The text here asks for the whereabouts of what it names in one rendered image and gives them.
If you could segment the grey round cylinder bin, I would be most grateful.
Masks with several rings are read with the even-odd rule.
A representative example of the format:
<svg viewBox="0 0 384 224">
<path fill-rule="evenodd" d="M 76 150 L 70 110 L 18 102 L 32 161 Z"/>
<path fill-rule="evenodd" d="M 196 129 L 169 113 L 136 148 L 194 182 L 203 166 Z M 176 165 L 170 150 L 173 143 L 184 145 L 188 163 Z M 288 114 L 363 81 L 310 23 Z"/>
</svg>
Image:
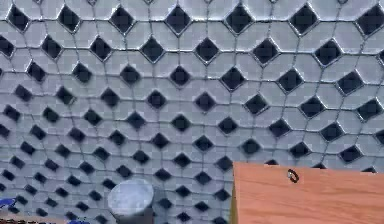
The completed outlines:
<svg viewBox="0 0 384 224">
<path fill-rule="evenodd" d="M 130 179 L 108 194 L 107 206 L 117 224 L 154 224 L 154 188 L 144 179 Z"/>
</svg>

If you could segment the blue patterned cloth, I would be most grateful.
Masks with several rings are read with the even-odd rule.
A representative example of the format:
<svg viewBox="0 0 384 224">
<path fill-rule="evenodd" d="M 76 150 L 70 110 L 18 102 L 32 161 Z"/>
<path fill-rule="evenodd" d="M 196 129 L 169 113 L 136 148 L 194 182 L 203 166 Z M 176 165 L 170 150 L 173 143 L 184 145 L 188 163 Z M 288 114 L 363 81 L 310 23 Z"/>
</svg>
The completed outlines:
<svg viewBox="0 0 384 224">
<path fill-rule="evenodd" d="M 85 220 L 59 220 L 40 216 L 17 216 L 8 210 L 16 204 L 15 198 L 0 199 L 0 224 L 90 224 Z"/>
</svg>

